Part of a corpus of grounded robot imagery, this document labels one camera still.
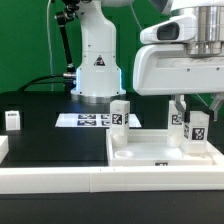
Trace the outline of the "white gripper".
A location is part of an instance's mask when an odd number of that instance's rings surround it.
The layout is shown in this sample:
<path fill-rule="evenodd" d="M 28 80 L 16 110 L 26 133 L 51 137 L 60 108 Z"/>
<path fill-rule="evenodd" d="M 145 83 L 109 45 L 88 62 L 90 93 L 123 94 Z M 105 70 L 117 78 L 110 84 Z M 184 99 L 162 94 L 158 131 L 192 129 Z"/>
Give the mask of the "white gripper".
<path fill-rule="evenodd" d="M 133 88 L 140 95 L 173 95 L 181 120 L 186 104 L 181 94 L 213 93 L 209 109 L 212 119 L 224 104 L 224 54 L 191 58 L 183 44 L 158 44 L 142 47 L 136 54 Z"/>

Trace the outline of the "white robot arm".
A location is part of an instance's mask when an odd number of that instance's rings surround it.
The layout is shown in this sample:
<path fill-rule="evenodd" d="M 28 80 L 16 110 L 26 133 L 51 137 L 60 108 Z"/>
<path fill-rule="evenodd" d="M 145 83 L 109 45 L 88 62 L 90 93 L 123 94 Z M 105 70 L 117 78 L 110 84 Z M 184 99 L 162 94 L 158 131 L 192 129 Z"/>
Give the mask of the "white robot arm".
<path fill-rule="evenodd" d="M 67 21 L 77 17 L 82 31 L 82 63 L 74 70 L 72 93 L 91 101 L 124 93 L 116 65 L 116 28 L 104 7 L 133 0 L 62 0 Z M 140 95 L 211 93 L 210 110 L 224 104 L 224 0 L 150 0 L 170 19 L 140 33 L 133 88 Z"/>

